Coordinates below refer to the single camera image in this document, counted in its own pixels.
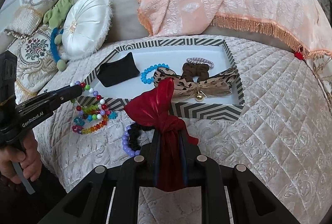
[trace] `gold bell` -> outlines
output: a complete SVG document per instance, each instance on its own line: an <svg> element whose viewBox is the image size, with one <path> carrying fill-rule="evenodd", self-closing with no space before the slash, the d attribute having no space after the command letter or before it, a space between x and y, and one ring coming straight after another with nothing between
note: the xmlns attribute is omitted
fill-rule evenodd
<svg viewBox="0 0 332 224"><path fill-rule="evenodd" d="M201 102L201 101L203 101L203 99L204 99L204 95L203 95L202 91L198 91L196 93L196 100Z"/></svg>

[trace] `black scrunchie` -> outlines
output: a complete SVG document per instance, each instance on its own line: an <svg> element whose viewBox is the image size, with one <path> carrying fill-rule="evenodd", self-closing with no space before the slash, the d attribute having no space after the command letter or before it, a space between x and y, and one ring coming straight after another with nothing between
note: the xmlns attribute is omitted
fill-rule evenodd
<svg viewBox="0 0 332 224"><path fill-rule="evenodd" d="M141 136L140 130L149 131L154 129L154 127L142 126L138 123L133 123L130 125L130 129L127 130L129 134L129 144L128 146L133 150L140 150L142 146L138 144L138 137Z"/></svg>

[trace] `metal pin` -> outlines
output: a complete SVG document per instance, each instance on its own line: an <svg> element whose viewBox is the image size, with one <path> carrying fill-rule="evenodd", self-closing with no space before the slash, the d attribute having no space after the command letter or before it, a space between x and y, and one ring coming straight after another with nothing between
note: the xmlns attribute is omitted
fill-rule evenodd
<svg viewBox="0 0 332 224"><path fill-rule="evenodd" d="M205 161L207 161L207 157L205 156L205 155L203 155L203 154L201 154L201 155L199 155L198 157L197 157L197 160L199 161L199 162L205 162Z"/></svg>

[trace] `bead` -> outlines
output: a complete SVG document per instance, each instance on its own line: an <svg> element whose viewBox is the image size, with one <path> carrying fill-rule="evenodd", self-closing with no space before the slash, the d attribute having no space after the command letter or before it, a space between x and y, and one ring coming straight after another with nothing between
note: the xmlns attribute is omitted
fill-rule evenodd
<svg viewBox="0 0 332 224"><path fill-rule="evenodd" d="M128 152L128 155L132 158L133 156L135 156L135 151L130 150L130 151Z"/></svg>

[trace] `human hand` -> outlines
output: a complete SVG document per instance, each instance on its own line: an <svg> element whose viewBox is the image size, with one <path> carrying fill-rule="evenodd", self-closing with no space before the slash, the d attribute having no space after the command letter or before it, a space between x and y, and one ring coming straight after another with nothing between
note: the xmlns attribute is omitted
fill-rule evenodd
<svg viewBox="0 0 332 224"><path fill-rule="evenodd" d="M38 144L32 130L25 136L23 146L26 149L25 153L12 146L0 149L0 172L15 184L20 184L21 180L11 162L19 162L24 177L26 179L30 178L31 181L37 180L42 171L42 162L37 151Z"/></svg>

